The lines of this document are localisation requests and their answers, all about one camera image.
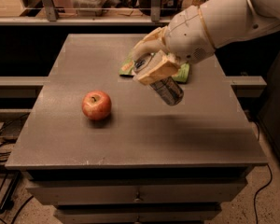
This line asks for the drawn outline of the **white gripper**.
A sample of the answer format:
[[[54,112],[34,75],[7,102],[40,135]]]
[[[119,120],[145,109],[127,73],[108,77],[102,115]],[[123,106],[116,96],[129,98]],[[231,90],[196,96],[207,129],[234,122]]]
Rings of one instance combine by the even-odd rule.
[[[215,50],[200,8],[188,7],[176,14],[167,27],[156,28],[133,47],[133,78],[151,85],[176,74],[180,60],[196,64]]]

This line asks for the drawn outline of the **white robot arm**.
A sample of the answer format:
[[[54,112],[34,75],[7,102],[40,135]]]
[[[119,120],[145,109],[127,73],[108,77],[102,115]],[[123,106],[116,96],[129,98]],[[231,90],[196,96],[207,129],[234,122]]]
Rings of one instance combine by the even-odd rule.
[[[134,46],[136,62],[154,55],[135,79],[150,85],[174,75],[183,63],[199,63],[230,43],[277,31],[280,0],[208,0],[184,9]]]

